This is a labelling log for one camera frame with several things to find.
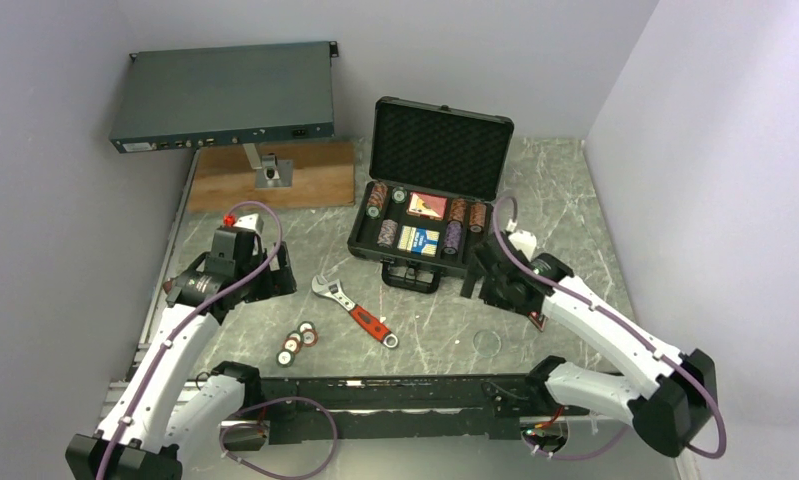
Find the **gray wall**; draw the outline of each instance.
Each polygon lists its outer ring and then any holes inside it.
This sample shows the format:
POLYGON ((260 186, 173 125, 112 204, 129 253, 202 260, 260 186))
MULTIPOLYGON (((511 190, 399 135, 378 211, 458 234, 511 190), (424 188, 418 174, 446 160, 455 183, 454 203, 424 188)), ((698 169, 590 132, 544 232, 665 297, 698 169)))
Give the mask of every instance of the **gray wall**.
POLYGON ((709 480, 799 479, 799 1, 754 5, 660 2, 587 138, 638 319, 717 361, 709 480))
POLYGON ((583 138, 657 0, 119 0, 144 49, 335 39, 338 131, 384 95, 583 138))
POLYGON ((188 167, 106 142, 136 47, 113 2, 0 2, 0 479, 66 479, 124 373, 188 167))

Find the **wrench handle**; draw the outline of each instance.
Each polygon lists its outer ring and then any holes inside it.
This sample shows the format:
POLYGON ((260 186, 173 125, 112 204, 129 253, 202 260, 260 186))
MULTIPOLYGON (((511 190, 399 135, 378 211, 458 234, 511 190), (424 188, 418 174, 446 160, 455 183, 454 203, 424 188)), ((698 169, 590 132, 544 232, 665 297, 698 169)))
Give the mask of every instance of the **wrench handle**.
POLYGON ((373 314, 364 310, 360 305, 355 305, 355 308, 349 312, 349 315, 352 315, 352 318, 358 322, 358 325, 366 330, 373 338, 378 340, 379 343, 383 343, 384 337, 391 333, 389 328, 385 327, 373 314))

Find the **wrench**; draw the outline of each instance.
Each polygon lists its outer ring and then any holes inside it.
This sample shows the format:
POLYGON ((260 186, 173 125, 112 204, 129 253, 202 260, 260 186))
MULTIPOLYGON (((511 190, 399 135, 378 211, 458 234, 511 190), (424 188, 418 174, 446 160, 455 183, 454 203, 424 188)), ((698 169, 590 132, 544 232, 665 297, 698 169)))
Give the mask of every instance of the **wrench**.
POLYGON ((340 280, 329 282, 322 275, 316 275, 311 281, 311 290, 320 297, 330 298, 339 303, 364 330, 387 348, 399 346, 399 338, 378 321, 373 314, 364 310, 343 293, 340 280))

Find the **poker chip case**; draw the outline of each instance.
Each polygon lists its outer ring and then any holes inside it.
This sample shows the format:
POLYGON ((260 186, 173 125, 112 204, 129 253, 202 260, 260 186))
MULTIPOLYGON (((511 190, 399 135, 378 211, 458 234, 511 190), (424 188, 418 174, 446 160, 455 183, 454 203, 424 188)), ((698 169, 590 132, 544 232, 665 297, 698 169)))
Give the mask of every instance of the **poker chip case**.
MULTIPOLYGON (((369 169, 372 180, 367 183, 347 241, 352 255, 381 262, 385 284, 422 293, 436 291, 443 276, 463 277, 471 248, 489 233, 492 202, 499 189, 513 131, 514 123, 506 117, 381 98, 375 108, 369 169), (394 192, 402 189, 407 197, 416 192, 446 198, 444 218, 435 220, 409 214, 407 199, 401 203, 393 200, 394 192), (370 203, 368 214, 371 196, 383 201, 375 209, 370 203), (446 248, 450 209, 457 199, 467 202, 460 222, 461 238, 456 245, 453 226, 449 233, 454 248, 446 248), (481 232, 469 228, 470 206, 475 204, 485 206, 481 232), (371 215, 376 212, 378 215, 373 218, 371 215), (385 220, 395 222, 398 228, 385 220), (429 245, 419 245, 414 251, 401 249, 400 240, 406 227, 419 243, 429 245), (386 241, 391 232, 392 242, 386 241)), ((456 218, 461 216, 459 212, 456 215, 456 218)))

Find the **gray metal box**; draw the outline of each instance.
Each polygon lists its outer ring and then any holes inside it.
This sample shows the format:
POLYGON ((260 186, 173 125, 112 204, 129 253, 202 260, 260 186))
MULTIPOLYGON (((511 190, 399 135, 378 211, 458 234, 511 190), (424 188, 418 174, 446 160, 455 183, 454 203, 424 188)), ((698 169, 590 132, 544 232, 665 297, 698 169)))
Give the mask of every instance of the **gray metal box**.
POLYGON ((140 52, 109 139, 122 153, 334 135, 335 42, 140 52))

